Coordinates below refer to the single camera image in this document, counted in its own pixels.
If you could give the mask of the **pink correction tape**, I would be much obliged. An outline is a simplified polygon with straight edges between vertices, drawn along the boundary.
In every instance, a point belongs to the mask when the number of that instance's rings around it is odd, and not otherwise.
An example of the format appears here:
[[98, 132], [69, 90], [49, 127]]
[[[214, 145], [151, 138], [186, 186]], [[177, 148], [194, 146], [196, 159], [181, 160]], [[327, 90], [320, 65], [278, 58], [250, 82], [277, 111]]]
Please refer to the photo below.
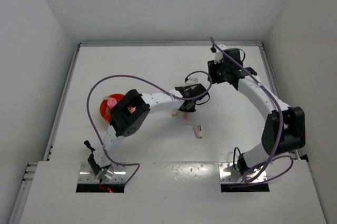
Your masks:
[[189, 119], [189, 114], [184, 112], [182, 116], [183, 120], [188, 120]]

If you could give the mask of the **small yellow eraser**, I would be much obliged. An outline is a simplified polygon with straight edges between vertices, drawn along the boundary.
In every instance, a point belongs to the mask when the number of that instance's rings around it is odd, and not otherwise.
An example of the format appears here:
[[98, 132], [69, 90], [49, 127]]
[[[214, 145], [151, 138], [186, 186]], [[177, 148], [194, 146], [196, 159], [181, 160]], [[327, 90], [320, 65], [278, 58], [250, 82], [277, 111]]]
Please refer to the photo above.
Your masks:
[[172, 114], [171, 114], [172, 117], [175, 117], [175, 116], [177, 116], [177, 115], [178, 115], [178, 112], [177, 112], [177, 111], [174, 111], [174, 112], [172, 112]]

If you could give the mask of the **pink capped glue bottle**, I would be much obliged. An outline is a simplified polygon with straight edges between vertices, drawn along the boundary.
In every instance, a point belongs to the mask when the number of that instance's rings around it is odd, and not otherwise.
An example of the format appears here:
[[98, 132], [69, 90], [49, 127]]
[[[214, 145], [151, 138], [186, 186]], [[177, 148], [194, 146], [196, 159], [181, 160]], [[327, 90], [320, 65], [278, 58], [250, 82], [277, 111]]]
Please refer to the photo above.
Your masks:
[[111, 110], [117, 103], [118, 101], [115, 98], [109, 98], [107, 100], [107, 107]]

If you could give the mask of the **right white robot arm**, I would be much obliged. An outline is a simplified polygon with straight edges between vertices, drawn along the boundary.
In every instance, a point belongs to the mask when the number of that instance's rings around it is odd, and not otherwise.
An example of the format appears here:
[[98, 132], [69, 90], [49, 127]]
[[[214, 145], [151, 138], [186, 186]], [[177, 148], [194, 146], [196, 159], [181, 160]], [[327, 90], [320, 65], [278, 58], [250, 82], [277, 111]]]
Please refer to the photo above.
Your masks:
[[243, 94], [265, 121], [261, 143], [241, 153], [236, 167], [240, 174], [268, 164], [274, 157], [305, 146], [305, 113], [280, 100], [264, 84], [251, 67], [244, 67], [245, 53], [239, 48], [212, 46], [214, 60], [208, 61], [212, 82], [228, 83]]

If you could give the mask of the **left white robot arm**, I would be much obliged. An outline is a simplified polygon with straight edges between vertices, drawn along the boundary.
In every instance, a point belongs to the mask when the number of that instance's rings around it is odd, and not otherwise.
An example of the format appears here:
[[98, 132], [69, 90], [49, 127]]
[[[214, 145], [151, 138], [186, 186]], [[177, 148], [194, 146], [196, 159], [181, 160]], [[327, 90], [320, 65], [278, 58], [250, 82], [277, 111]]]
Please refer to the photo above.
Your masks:
[[88, 163], [96, 177], [103, 176], [112, 163], [109, 153], [115, 152], [123, 141], [134, 135], [146, 117], [155, 112], [178, 110], [186, 113], [196, 111], [209, 92], [202, 84], [175, 87], [169, 92], [139, 93], [136, 89], [128, 91], [110, 110], [110, 120], [103, 138], [99, 138], [101, 148], [91, 148]]

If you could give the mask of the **pink mini stapler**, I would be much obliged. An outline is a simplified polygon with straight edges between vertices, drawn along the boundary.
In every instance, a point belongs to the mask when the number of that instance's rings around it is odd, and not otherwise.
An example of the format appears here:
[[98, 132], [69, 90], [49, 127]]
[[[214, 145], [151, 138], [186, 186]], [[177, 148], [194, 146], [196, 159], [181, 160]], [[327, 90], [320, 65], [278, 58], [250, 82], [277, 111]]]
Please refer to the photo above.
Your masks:
[[193, 126], [193, 131], [195, 133], [195, 136], [198, 138], [198, 139], [201, 139], [204, 137], [204, 130], [202, 128], [202, 126], [200, 124], [198, 125], [194, 125]]

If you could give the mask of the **orange round organizer container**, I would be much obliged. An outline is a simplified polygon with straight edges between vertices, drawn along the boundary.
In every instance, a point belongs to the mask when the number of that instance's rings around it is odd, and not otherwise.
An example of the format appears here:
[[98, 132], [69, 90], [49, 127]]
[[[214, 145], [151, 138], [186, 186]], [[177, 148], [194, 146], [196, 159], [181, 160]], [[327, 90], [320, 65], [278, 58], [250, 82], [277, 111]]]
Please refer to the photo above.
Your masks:
[[[116, 93], [109, 95], [109, 97], [115, 98], [119, 102], [124, 97], [124, 94]], [[107, 107], [107, 100], [103, 100], [100, 105], [100, 115], [106, 122], [110, 121], [110, 111], [111, 110]]]

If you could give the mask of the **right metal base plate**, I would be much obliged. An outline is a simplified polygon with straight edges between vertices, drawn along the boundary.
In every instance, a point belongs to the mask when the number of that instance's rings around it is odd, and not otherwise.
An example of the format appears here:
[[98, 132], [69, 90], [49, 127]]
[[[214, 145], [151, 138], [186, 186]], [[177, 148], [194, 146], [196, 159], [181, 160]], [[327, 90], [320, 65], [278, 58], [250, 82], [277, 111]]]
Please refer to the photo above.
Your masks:
[[[242, 175], [233, 168], [232, 162], [219, 162], [219, 176], [221, 184], [236, 184], [236, 183], [246, 183], [243, 180]], [[259, 177], [251, 181], [251, 183], [266, 182], [267, 174], [263, 171]]]

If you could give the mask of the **metal base plate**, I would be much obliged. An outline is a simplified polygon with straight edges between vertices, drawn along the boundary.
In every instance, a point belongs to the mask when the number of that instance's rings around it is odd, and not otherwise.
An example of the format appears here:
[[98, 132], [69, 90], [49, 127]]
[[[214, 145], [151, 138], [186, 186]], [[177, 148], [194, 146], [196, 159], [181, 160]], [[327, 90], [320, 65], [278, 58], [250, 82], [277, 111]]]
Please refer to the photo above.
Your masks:
[[[236, 183], [246, 183], [243, 180], [242, 175], [233, 168], [232, 162], [219, 162], [219, 176], [221, 184], [236, 184]], [[259, 177], [251, 181], [251, 183], [266, 182], [267, 174], [263, 171]]]
[[78, 184], [124, 184], [126, 181], [126, 167], [111, 164], [102, 168], [97, 175], [94, 174], [88, 163], [81, 163], [78, 174]]

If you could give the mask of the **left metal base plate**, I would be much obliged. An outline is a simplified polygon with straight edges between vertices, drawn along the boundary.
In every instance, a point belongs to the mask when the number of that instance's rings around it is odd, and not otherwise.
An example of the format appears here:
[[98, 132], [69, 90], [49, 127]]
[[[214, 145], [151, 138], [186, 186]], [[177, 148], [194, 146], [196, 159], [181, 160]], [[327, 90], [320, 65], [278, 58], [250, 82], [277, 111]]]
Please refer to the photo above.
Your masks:
[[102, 168], [97, 175], [94, 174], [88, 163], [81, 163], [78, 174], [78, 184], [124, 184], [126, 181], [126, 167], [111, 164]]

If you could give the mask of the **aluminium frame rail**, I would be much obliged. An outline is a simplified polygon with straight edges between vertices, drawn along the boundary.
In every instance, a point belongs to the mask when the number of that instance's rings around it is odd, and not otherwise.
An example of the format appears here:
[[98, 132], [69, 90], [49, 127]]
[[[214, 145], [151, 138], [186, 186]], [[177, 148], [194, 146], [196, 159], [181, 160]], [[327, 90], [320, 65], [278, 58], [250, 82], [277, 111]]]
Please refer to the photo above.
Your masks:
[[[168, 112], [149, 117], [117, 160], [138, 162], [122, 193], [77, 192], [84, 140], [97, 143], [86, 114], [92, 85], [113, 74], [142, 77], [163, 88], [206, 69], [209, 42], [84, 42], [72, 60], [45, 157], [34, 164], [19, 197], [16, 223], [296, 223], [295, 171], [268, 192], [222, 192], [219, 161], [235, 146], [256, 145], [263, 120], [247, 98], [223, 84], [188, 121]], [[198, 139], [193, 126], [200, 124]]]

